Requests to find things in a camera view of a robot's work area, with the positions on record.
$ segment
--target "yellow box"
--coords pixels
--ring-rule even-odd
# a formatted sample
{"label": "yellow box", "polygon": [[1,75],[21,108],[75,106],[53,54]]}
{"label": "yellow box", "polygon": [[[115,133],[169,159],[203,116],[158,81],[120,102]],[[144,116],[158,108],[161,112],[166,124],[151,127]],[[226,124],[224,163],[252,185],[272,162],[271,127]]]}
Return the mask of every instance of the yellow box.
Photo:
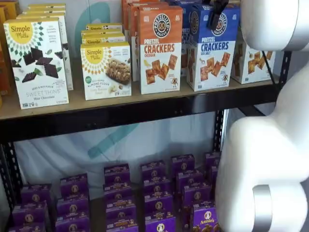
{"label": "yellow box", "polygon": [[18,1],[1,1],[0,5],[5,5],[8,8],[9,19],[16,19],[21,13]]}

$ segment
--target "pretzelized snacks logo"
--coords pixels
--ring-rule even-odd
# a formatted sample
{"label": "pretzelized snacks logo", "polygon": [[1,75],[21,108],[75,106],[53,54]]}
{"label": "pretzelized snacks logo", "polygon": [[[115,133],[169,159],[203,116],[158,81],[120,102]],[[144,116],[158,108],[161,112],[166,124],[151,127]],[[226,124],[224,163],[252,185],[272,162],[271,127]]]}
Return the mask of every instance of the pretzelized snacks logo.
{"label": "pretzelized snacks logo", "polygon": [[159,14],[154,19],[154,33],[159,38],[164,38],[169,34],[170,20],[166,14]]}

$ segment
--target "purple snack box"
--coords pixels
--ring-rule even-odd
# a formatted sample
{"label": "purple snack box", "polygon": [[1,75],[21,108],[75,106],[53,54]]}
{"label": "purple snack box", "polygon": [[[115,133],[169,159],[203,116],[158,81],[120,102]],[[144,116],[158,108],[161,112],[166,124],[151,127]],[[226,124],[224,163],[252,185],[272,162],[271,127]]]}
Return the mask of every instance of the purple snack box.
{"label": "purple snack box", "polygon": [[60,179],[62,197],[88,192],[87,173]]}
{"label": "purple snack box", "polygon": [[185,172],[178,173],[176,175],[177,192],[181,193],[183,187],[186,185],[203,181],[204,181],[203,173],[197,169],[187,170]]}
{"label": "purple snack box", "polygon": [[166,176],[144,180],[144,194],[171,191],[171,182]]}
{"label": "purple snack box", "polygon": [[136,206],[133,197],[115,199],[106,202],[106,219],[136,217]]}
{"label": "purple snack box", "polygon": [[190,228],[192,228],[192,231],[220,231],[214,203],[209,202],[206,205],[197,203],[193,205]]}
{"label": "purple snack box", "polygon": [[144,199],[146,213],[163,209],[167,211],[173,211],[173,196],[167,191],[146,195]]}
{"label": "purple snack box", "polygon": [[138,232],[139,227],[135,217],[128,216],[106,221],[106,232]]}
{"label": "purple snack box", "polygon": [[166,210],[146,214],[145,227],[145,232],[176,232],[176,217]]}
{"label": "purple snack box", "polygon": [[77,211],[89,212],[89,200],[87,194],[75,194],[60,198],[57,203],[58,216],[76,213]]}
{"label": "purple snack box", "polygon": [[172,160],[172,176],[175,177],[177,173],[183,172],[186,170],[194,170],[195,159],[194,156],[182,155],[182,156],[173,156]]}
{"label": "purple snack box", "polygon": [[33,222],[44,222],[50,228],[46,202],[16,205],[13,209],[12,216],[16,226],[27,225]]}
{"label": "purple snack box", "polygon": [[166,166],[163,160],[143,164],[140,169],[143,180],[166,175]]}
{"label": "purple snack box", "polygon": [[208,201],[211,187],[206,182],[193,183],[183,187],[183,206],[195,201]]}
{"label": "purple snack box", "polygon": [[103,185],[105,200],[121,199],[132,196],[131,182]]}
{"label": "purple snack box", "polygon": [[129,165],[115,165],[111,167],[104,167],[105,184],[120,183],[130,181]]}
{"label": "purple snack box", "polygon": [[45,232],[44,223],[31,223],[26,226],[15,226],[8,230],[9,232]]}
{"label": "purple snack box", "polygon": [[83,231],[90,228],[90,220],[87,211],[66,214],[58,217],[56,221],[56,232]]}

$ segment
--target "pretzel crackers box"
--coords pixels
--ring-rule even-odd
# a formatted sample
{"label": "pretzel crackers box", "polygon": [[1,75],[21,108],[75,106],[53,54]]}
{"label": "pretzel crackers box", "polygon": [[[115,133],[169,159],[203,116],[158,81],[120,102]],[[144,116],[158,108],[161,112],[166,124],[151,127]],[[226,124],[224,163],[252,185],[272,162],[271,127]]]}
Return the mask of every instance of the pretzel crackers box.
{"label": "pretzel crackers box", "polygon": [[140,92],[180,89],[183,10],[179,6],[140,7]]}
{"label": "pretzel crackers box", "polygon": [[[271,71],[275,64],[275,52],[265,52]],[[261,51],[250,48],[238,30],[232,66],[232,77],[241,84],[270,80],[270,75]]]}
{"label": "pretzel crackers box", "polygon": [[226,87],[232,69],[240,11],[228,4],[215,30],[207,27],[212,5],[193,5],[191,9],[190,58],[187,82],[194,91]]}
{"label": "pretzel crackers box", "polygon": [[132,80],[140,80],[140,57],[138,46],[138,21],[139,21],[139,7],[142,6],[155,6],[155,5],[168,5],[165,1],[154,2],[139,2],[128,4],[128,22],[129,22],[129,42],[131,45],[131,58],[132,58]]}

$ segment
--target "bunny logo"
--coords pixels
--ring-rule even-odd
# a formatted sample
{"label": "bunny logo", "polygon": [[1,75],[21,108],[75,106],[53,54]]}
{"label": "bunny logo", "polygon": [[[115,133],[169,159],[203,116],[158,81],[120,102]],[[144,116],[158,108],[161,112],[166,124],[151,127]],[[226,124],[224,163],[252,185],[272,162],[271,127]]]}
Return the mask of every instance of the bunny logo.
{"label": "bunny logo", "polygon": [[33,216],[31,214],[26,214],[25,221],[27,223],[32,223],[33,222]]}

